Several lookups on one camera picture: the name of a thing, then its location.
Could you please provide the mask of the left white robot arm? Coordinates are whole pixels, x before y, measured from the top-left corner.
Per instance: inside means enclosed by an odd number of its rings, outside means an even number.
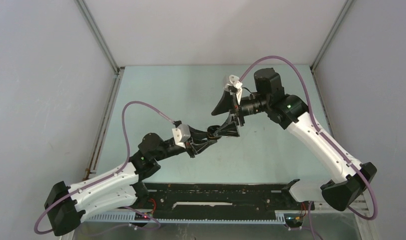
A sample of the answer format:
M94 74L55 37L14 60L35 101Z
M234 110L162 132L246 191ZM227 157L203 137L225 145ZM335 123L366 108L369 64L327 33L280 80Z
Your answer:
M178 123L169 139L150 132L143 136L138 150L128 153L125 162L114 169L71 185L64 181L54 184L44 203L50 232L60 237L99 213L132 205L145 207L149 195L143 180L161 168L158 162L183 153L194 158L217 143L219 127L212 125L203 131Z

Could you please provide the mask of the black earbud charging case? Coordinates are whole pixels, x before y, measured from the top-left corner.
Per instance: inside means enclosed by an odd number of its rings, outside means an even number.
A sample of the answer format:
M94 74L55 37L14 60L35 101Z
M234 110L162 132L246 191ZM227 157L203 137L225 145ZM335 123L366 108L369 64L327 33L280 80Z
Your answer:
M215 132L220 128L220 125L211 125L207 128L208 135L215 136Z

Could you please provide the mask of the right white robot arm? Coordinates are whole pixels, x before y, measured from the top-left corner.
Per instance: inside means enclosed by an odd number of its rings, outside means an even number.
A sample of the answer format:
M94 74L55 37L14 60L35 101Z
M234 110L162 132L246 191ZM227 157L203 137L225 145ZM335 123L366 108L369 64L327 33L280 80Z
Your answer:
M370 163L361 163L332 139L331 135L311 117L308 105L298 96L286 94L281 78L273 68L259 69L254 73L256 91L242 96L243 86L239 77L227 75L223 81L223 95L212 115L228 113L225 123L210 127L214 138L239 136L239 127L246 116L266 113L271 121L289 131L317 157L328 170L331 179L320 186L294 180L282 194L282 204L294 209L301 202L322 197L337 211L350 208L365 190L377 169Z

